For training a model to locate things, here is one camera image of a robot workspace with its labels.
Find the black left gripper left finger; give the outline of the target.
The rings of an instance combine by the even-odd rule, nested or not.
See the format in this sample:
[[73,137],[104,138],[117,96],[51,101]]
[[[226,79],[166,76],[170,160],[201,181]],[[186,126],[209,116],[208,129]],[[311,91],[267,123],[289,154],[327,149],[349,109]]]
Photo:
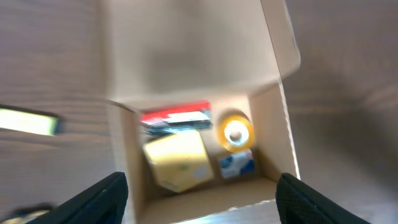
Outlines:
[[129,190],[125,173],[114,172],[31,224],[121,224]]

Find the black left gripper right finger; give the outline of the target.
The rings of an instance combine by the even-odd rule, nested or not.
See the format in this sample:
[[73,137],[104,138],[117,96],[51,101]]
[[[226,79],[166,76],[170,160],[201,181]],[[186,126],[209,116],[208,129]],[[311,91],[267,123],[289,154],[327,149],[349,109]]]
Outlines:
[[367,224],[290,173],[283,173],[275,193],[282,224]]

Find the white blue staples box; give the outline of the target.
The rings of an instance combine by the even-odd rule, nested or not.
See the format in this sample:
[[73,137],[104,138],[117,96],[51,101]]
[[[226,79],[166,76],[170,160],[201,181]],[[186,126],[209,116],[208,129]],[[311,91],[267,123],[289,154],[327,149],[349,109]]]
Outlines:
[[218,160],[222,178],[231,179],[255,171],[255,162],[250,149],[224,156]]

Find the yellow polar bear notepad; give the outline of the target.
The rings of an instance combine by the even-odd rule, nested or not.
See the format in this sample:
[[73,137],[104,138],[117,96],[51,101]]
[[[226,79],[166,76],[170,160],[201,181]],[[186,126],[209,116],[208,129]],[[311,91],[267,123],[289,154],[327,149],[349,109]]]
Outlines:
[[214,179],[205,145],[196,130],[171,134],[143,146],[157,185],[181,193]]

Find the clear yellow tape roll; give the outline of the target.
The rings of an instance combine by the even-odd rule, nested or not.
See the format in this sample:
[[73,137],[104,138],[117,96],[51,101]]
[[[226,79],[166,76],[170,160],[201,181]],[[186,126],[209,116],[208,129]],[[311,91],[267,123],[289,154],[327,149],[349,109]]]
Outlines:
[[253,147],[254,126],[240,110],[225,111],[217,121],[216,137],[219,144],[231,153]]

